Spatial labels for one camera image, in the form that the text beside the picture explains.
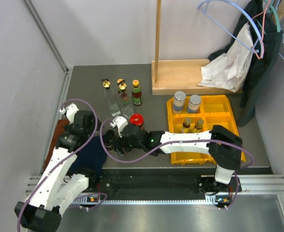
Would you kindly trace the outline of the small brown cap bottle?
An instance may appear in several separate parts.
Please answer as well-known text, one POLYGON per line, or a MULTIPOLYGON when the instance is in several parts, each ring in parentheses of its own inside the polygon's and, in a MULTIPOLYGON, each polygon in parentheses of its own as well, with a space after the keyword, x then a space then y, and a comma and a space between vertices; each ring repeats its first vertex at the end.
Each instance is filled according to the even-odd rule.
POLYGON ((191 126, 191 119, 190 118, 186 118, 185 121, 182 124, 182 128, 180 130, 181 133, 188 133, 189 129, 191 126))

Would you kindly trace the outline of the silver lid spice jar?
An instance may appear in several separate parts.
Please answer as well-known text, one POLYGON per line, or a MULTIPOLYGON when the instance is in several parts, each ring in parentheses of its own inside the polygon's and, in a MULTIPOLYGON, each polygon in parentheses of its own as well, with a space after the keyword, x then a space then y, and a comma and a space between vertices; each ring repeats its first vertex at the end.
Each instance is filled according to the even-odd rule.
POLYGON ((187 105, 187 113, 195 114, 198 112, 199 106, 201 104, 201 97, 199 95, 192 95, 189 98, 187 105))
POLYGON ((186 100, 186 94, 183 91, 177 91, 173 99, 173 113, 181 114, 186 100))

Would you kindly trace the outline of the yellow label brown cap bottle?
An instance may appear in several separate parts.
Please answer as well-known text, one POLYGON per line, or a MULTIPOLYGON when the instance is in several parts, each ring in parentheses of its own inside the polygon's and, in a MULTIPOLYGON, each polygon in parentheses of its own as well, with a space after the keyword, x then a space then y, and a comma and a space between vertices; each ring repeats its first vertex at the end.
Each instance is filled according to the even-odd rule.
POLYGON ((203 119, 199 119, 195 123, 195 125, 193 127, 193 130, 192 130, 192 133, 199 133, 199 132, 201 132, 202 129, 203 129, 203 124, 204 124, 204 120, 203 119))

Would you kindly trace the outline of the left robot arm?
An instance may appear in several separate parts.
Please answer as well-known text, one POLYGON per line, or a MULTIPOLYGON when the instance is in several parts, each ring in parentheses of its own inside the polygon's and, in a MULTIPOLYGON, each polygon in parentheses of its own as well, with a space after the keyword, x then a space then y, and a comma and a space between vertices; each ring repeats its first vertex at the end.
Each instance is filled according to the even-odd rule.
POLYGON ((61 186, 77 154, 94 137, 99 126, 98 117, 93 109, 79 110, 72 103, 61 107, 69 124, 58 137, 51 159, 37 185, 24 202, 15 206, 17 231, 26 228, 34 232, 55 232, 62 216, 81 192, 93 191, 97 181, 90 174, 73 174, 64 187, 61 186))

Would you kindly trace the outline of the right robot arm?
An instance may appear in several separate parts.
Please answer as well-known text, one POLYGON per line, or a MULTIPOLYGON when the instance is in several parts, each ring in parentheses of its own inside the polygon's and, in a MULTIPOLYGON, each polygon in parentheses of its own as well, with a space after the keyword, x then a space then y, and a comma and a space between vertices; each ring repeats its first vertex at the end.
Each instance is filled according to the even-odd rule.
POLYGON ((211 156, 216 162, 212 183, 218 191, 230 186, 233 173, 241 165, 242 139, 221 125, 195 133, 147 132, 117 116, 110 126, 117 130, 118 137, 113 142, 117 150, 140 149, 152 156, 177 152, 211 156))

